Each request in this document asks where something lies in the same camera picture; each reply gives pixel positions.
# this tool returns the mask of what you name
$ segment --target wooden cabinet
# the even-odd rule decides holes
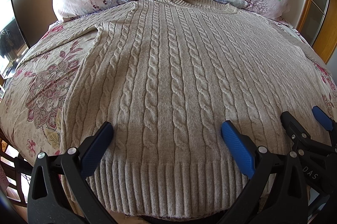
[[[337,0],[306,0],[297,30],[327,63],[337,45]]]

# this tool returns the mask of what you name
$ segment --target beige sweater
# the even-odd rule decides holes
[[[61,147],[112,123],[88,180],[108,209],[187,218],[228,208],[247,178],[220,136],[225,120],[274,153],[290,151],[283,111],[329,141],[311,113],[326,108],[308,58],[324,64],[266,18],[210,0],[132,2],[67,23],[27,58],[96,28],[65,101]]]

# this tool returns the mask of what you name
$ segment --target pink flower print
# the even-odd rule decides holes
[[[44,53],[41,58],[46,60],[48,59],[50,54],[51,54],[50,52]]]
[[[31,158],[35,157],[35,142],[32,139],[27,140],[27,150]]]
[[[20,76],[20,74],[22,73],[22,71],[23,71],[23,67],[20,68],[20,69],[18,69],[18,70],[16,70],[13,78],[17,78],[18,76]]]
[[[333,81],[332,81],[331,76],[329,75],[329,73],[324,68],[322,68],[319,64],[314,63],[314,65],[318,68],[319,72],[321,73],[322,81],[325,84],[329,84],[330,88],[335,91],[336,90],[336,85],[333,83]]]
[[[29,82],[29,86],[35,81],[36,74],[33,73],[32,71],[26,71],[24,74],[25,78],[32,78],[31,81]]]
[[[63,25],[56,26],[56,27],[48,30],[46,32],[46,34],[44,34],[41,39],[44,39],[45,37],[47,37],[51,32],[58,32],[58,31],[61,31],[62,29],[63,29]]]
[[[56,129],[57,111],[63,107],[69,87],[80,67],[79,60],[71,60],[77,51],[82,50],[75,48],[77,43],[75,41],[72,44],[67,54],[61,50],[62,60],[37,73],[29,88],[25,102],[29,109],[27,121],[34,121],[37,129],[44,124],[48,128]]]
[[[326,105],[326,107],[328,108],[328,114],[329,116],[334,119],[334,113],[332,111],[332,108],[335,108],[335,106],[333,105],[333,103],[331,102],[331,94],[329,93],[329,99],[326,97],[325,94],[322,94],[322,98],[324,100],[324,103]]]

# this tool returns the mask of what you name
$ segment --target clamp handle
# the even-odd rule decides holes
[[[257,147],[252,140],[235,128],[229,120],[221,126],[221,136],[230,150],[240,172],[251,179],[255,173],[255,158]]]
[[[92,176],[114,136],[109,122],[104,122],[95,135],[87,137],[79,147],[80,173],[85,179]]]
[[[337,143],[337,123],[323,112],[318,106],[312,108],[312,113],[315,119],[329,132],[331,146],[336,146]]]

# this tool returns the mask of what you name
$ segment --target chair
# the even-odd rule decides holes
[[[10,142],[7,140],[5,135],[0,129],[0,143],[5,141],[7,145],[10,145]],[[10,155],[6,154],[2,148],[0,149],[0,156],[7,159],[8,161],[11,161],[14,163],[14,167],[11,165],[6,164],[3,161],[0,161],[0,164],[6,174],[7,177],[14,180],[16,182],[16,185],[10,183],[9,187],[15,189],[19,195],[19,200],[7,197],[13,205],[18,205],[21,207],[27,207],[27,203],[25,201],[25,196],[22,192],[21,188],[21,174],[31,175],[33,167],[27,162],[24,161],[23,157],[19,154],[16,158],[11,157]]]

